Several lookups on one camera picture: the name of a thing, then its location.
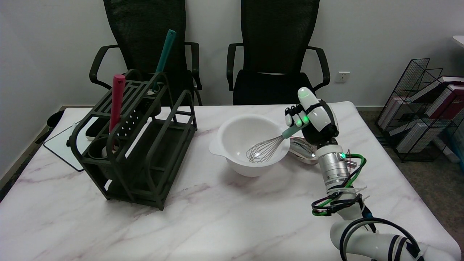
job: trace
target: dark green utensil rack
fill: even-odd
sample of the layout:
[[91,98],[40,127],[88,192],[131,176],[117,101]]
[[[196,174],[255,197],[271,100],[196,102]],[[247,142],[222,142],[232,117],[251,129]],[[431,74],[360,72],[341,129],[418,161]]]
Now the dark green utensil rack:
[[[147,91],[154,85],[157,85],[158,91],[155,95],[146,96]],[[171,100],[171,112],[166,120],[155,117],[161,112],[163,95],[169,95]],[[190,111],[179,110],[184,100],[188,100]],[[108,133],[110,114],[111,90],[73,131],[70,138],[73,154],[106,199],[117,199],[163,210],[166,197],[197,130],[192,94],[184,91],[173,104],[168,80],[162,72],[156,73],[149,82],[127,80],[121,106],[121,120],[113,131]],[[186,123],[181,123],[177,121],[176,115],[187,115],[189,119]],[[108,122],[84,153],[80,154],[76,145],[77,134],[93,117]],[[153,121],[126,158],[126,152],[148,117],[153,117]],[[112,146],[115,152],[107,149]],[[102,149],[105,147],[107,157],[102,156]]]

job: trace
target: robotic arm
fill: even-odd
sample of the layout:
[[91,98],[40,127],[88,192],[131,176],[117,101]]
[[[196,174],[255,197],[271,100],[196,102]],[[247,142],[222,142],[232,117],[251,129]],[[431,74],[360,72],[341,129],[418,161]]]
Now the robotic arm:
[[[376,261],[455,261],[447,252],[417,243],[398,225],[372,217],[370,210],[364,206],[362,195],[351,186],[350,180],[356,170],[350,174],[346,155],[335,139],[339,131],[332,108],[306,87],[298,90],[298,99],[300,104],[285,110],[285,122],[289,127],[296,125],[301,128],[305,140],[317,146],[316,156],[328,194],[324,199],[328,199],[329,206],[324,207],[324,212],[313,210],[313,214],[338,213],[342,217],[343,221],[335,223],[330,230],[331,241],[340,250],[342,260],[347,260],[346,253],[352,253]],[[394,226],[405,237],[375,233],[375,223]]]

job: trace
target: mesh chair back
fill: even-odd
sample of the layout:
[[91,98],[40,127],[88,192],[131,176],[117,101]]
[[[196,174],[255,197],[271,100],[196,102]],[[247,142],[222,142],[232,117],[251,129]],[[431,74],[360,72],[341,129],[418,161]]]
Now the mesh chair back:
[[177,32],[165,71],[186,70],[185,0],[103,0],[127,69],[154,73],[169,29]]
[[319,0],[242,0],[244,69],[300,72]]

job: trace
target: wire whisk head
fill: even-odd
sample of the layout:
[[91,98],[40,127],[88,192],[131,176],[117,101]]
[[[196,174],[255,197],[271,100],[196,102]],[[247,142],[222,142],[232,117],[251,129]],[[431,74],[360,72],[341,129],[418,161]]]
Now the wire whisk head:
[[267,162],[284,140],[283,136],[260,142],[246,151],[246,157],[252,163]]

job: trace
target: whisk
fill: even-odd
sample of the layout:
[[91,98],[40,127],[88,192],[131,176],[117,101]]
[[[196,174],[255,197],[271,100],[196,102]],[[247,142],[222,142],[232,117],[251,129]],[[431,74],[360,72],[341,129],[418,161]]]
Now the whisk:
[[252,163],[267,162],[270,158],[272,158],[277,148],[282,143],[282,141],[284,141],[284,139],[290,138],[293,134],[297,133],[299,130],[306,126],[307,124],[303,124],[300,127],[293,125],[292,127],[289,127],[284,132],[282,132],[282,135],[262,141],[254,145],[246,151],[246,157]]

